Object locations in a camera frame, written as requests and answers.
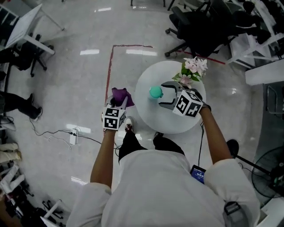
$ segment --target phone screen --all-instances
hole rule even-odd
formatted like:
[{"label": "phone screen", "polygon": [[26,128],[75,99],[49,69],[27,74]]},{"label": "phone screen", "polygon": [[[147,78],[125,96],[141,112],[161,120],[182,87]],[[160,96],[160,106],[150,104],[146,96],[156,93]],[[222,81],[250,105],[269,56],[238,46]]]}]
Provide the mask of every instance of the phone screen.
[{"label": "phone screen", "polygon": [[200,181],[201,183],[204,184],[204,171],[199,170],[197,168],[195,168],[194,166],[192,167],[190,174],[193,178],[197,179],[198,181]]}]

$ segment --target purple cloth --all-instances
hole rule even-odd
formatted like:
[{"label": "purple cloth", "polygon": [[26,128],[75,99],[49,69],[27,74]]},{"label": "purple cloth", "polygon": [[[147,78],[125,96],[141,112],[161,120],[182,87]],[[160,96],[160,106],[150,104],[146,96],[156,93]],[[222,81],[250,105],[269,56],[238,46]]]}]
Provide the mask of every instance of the purple cloth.
[{"label": "purple cloth", "polygon": [[111,91],[114,96],[116,106],[121,106],[126,96],[128,97],[126,107],[134,106],[131,94],[129,94],[126,88],[117,89],[116,87],[114,87],[111,89]]}]

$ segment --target smartphone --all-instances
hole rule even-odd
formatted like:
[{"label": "smartphone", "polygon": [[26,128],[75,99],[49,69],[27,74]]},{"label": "smartphone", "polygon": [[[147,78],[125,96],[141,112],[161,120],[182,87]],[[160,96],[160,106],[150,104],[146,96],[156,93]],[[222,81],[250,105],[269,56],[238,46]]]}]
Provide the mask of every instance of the smartphone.
[{"label": "smartphone", "polygon": [[191,168],[190,174],[193,178],[197,179],[199,182],[204,184],[204,173],[205,169],[198,167],[197,165],[193,165]]}]

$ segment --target round white table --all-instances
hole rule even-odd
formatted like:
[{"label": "round white table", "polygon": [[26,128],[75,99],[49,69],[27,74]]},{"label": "round white table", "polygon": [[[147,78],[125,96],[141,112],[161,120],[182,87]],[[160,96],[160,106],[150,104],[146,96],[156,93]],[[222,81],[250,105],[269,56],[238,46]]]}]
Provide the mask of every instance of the round white table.
[{"label": "round white table", "polygon": [[[201,116],[195,118],[178,116],[172,110],[159,106],[159,102],[171,102],[176,97],[174,89],[162,87],[164,96],[157,100],[149,98],[152,86],[172,81],[172,77],[181,71],[181,63],[175,61],[158,62],[147,68],[140,76],[135,88],[135,105],[142,120],[153,130],[165,134],[183,133],[194,127]],[[202,82],[194,82],[192,88],[198,90],[206,101],[205,88]]]}]

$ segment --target power strip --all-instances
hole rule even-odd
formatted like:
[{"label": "power strip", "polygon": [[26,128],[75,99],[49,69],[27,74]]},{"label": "power strip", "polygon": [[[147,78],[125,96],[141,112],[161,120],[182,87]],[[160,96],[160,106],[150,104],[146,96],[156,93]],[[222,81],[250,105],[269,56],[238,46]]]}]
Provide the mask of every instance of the power strip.
[{"label": "power strip", "polygon": [[78,144],[78,130],[77,129],[71,129],[70,134],[70,143],[72,145]]}]

